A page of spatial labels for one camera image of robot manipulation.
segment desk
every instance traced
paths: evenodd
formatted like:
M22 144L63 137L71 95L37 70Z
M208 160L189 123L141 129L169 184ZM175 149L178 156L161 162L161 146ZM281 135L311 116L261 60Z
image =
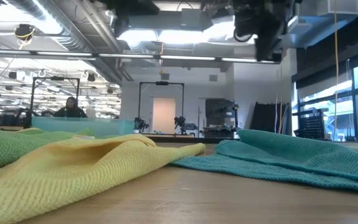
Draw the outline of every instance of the desk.
M358 223L358 193L166 166L22 223Z

